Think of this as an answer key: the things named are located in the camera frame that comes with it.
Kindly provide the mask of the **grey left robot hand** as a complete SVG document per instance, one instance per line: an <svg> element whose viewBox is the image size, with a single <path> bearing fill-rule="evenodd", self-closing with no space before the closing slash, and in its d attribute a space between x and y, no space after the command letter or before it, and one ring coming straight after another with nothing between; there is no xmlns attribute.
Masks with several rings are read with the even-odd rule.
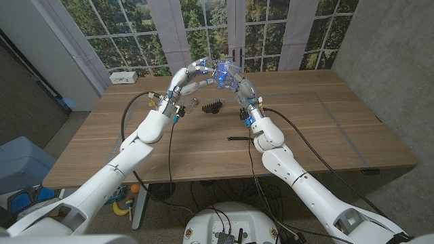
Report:
<svg viewBox="0 0 434 244"><path fill-rule="evenodd" d="M189 85L189 82L197 75L213 75L214 69L207 67L207 57L200 58L186 68L181 68L172 77L172 80L167 89L168 98L178 98L179 96L189 96L194 94L199 88L205 87L214 83L213 78L209 78L200 82L194 82Z"/></svg>

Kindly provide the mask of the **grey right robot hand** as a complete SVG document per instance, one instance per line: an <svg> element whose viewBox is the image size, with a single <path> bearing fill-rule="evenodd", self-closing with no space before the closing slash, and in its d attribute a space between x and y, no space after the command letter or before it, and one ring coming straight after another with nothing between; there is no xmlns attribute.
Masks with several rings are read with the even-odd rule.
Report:
<svg viewBox="0 0 434 244"><path fill-rule="evenodd" d="M231 90L243 108L250 104L259 104L256 87L241 74L241 68L236 63L230 60L221 61L216 68L214 79L218 89Z"/></svg>

